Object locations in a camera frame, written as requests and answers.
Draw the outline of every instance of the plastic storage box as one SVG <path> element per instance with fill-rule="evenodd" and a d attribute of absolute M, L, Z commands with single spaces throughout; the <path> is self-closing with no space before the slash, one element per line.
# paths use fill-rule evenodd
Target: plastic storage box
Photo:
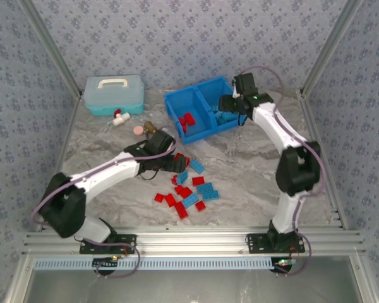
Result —
<path fill-rule="evenodd" d="M 91 77 L 87 80 L 83 99 L 94 116 L 112 116 L 117 109 L 141 114 L 145 85 L 138 75 Z"/>
<path fill-rule="evenodd" d="M 232 86 L 224 77 L 219 77 L 164 95 L 166 111 L 174 120 L 183 144 L 238 126 L 237 114 L 223 117 L 217 110 L 220 96 L 232 94 Z M 184 133 L 178 117 L 184 117 L 187 112 L 194 117 L 195 125 L 188 126 L 187 132 Z M 240 123 L 243 123 L 244 119 L 245 116 L 241 116 Z"/>

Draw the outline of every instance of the white case handle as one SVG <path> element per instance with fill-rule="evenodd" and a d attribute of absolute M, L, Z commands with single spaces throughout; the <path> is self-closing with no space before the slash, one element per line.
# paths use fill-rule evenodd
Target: white case handle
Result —
<path fill-rule="evenodd" d="M 104 85 L 106 83 L 122 83 L 123 87 L 128 86 L 127 79 L 104 79 L 104 80 L 100 81 L 98 88 L 102 88 L 102 85 Z"/>

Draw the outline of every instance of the patterned wallpaper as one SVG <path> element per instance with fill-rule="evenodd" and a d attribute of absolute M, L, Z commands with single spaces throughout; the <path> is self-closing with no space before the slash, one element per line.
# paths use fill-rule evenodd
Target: patterned wallpaper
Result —
<path fill-rule="evenodd" d="M 175 88 L 253 64 L 300 87 L 345 0 L 33 0 L 81 89 L 140 74 Z M 277 85 L 262 71 L 260 86 Z"/>
<path fill-rule="evenodd" d="M 349 225 L 379 279 L 379 0 L 365 1 L 309 97 Z"/>
<path fill-rule="evenodd" d="M 73 104 L 16 0 L 0 0 L 0 302 Z"/>

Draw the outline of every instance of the pink ball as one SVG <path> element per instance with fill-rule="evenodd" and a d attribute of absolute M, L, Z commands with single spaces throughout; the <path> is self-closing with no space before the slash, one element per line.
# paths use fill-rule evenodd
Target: pink ball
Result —
<path fill-rule="evenodd" d="M 134 133 L 135 135 L 137 135 L 137 136 L 140 136 L 141 134 L 143 134 L 144 131 L 145 131 L 145 130 L 143 129 L 143 126 L 140 126 L 140 125 L 135 126 L 135 127 L 133 128 L 133 133 Z"/>

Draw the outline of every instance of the gray marble surface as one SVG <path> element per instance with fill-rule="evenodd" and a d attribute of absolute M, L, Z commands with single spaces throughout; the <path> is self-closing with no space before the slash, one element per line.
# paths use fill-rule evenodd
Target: gray marble surface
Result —
<path fill-rule="evenodd" d="M 147 120 L 156 126 L 172 126 L 159 90 L 146 92 L 145 111 L 132 116 L 123 125 L 108 128 L 109 117 L 94 117 L 81 103 L 63 164 L 71 175 L 95 167 L 115 157 L 126 146 L 144 140 L 132 132 Z M 298 101 L 287 97 L 280 109 L 283 116 L 303 136 L 306 124 Z M 87 213 L 107 220 L 113 226 L 137 225 L 247 225 L 267 226 L 279 199 L 275 170 L 278 151 L 267 135 L 251 121 L 242 128 L 228 130 L 190 145 L 179 145 L 179 152 L 199 160 L 205 166 L 203 176 L 219 191 L 220 199 L 209 201 L 198 213 L 188 208 L 189 217 L 180 220 L 175 209 L 153 200 L 156 193 L 174 193 L 172 174 L 159 172 L 151 181 L 140 177 L 125 180 L 98 195 L 87 205 Z M 144 177 L 153 173 L 146 172 Z M 197 174 L 189 169 L 189 177 Z M 307 200 L 300 224 L 326 224 L 331 220 L 330 203 L 323 194 Z"/>

